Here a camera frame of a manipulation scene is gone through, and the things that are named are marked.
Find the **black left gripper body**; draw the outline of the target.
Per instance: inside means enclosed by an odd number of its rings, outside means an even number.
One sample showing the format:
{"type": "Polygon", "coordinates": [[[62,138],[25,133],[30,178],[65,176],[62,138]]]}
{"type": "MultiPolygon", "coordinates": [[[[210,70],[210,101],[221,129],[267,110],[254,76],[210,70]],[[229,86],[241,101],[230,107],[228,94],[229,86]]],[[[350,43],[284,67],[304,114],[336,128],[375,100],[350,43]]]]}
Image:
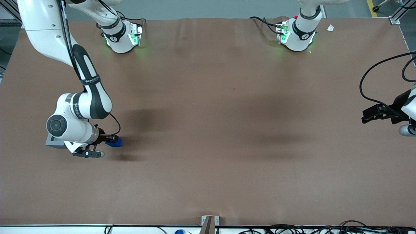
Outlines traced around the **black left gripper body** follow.
{"type": "Polygon", "coordinates": [[[407,90],[406,92],[398,95],[395,99],[394,102],[390,105],[390,108],[392,108],[396,114],[394,114],[394,116],[391,118],[391,124],[398,124],[400,122],[404,122],[404,121],[408,121],[409,120],[409,116],[407,114],[405,114],[401,108],[404,106],[404,104],[406,103],[409,95],[410,95],[411,90],[407,90]]]}

